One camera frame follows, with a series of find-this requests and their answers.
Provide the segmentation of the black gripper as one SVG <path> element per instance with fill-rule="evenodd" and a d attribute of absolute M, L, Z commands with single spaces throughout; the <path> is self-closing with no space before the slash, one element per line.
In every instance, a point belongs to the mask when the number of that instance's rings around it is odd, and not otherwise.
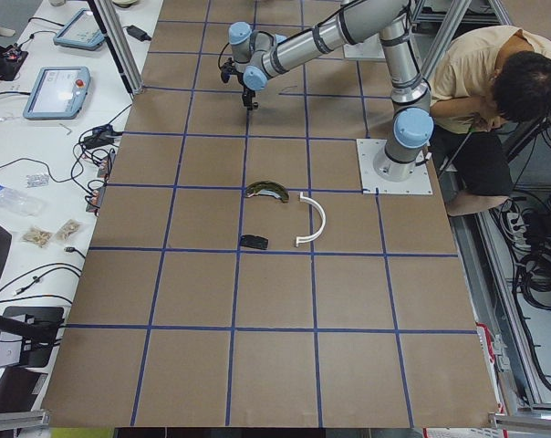
<path fill-rule="evenodd" d="M 255 91 L 248 88 L 247 86 L 243 86 L 243 92 L 242 92 L 242 102 L 244 104 L 255 104 Z"/>

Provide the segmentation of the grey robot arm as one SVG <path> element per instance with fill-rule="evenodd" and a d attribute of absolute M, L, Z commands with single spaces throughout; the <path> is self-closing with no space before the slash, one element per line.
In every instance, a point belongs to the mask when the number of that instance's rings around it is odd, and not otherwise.
<path fill-rule="evenodd" d="M 378 35 L 390 74 L 394 115 L 384 149 L 373 160 L 376 173 L 391 182 L 407 180 L 433 132 L 431 91 L 411 45 L 407 1 L 349 1 L 331 16 L 293 36 L 280 36 L 236 22 L 228 30 L 232 55 L 219 66 L 222 82 L 236 77 L 248 110 L 271 78 Z"/>

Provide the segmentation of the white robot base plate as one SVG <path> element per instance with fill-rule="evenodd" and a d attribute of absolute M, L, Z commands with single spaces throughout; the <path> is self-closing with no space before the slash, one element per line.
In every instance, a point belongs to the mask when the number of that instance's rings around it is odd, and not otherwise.
<path fill-rule="evenodd" d="M 385 139 L 356 139 L 364 194 L 433 195 L 423 150 L 413 162 L 396 163 L 385 154 Z"/>

